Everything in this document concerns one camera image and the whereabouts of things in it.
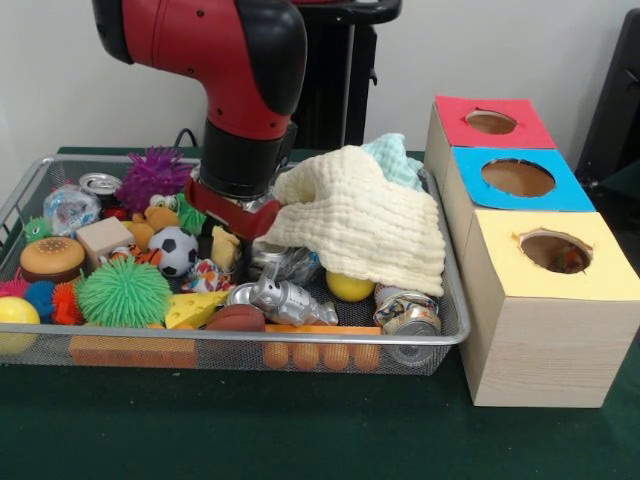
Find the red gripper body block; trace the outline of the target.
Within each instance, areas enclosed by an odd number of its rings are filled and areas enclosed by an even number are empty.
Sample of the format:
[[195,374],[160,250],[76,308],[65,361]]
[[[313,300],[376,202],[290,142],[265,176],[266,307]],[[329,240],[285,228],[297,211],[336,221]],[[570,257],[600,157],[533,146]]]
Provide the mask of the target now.
[[252,201],[234,200],[215,193],[194,178],[187,181],[185,196],[196,210],[247,241],[265,235],[280,210],[280,203],[270,195]]

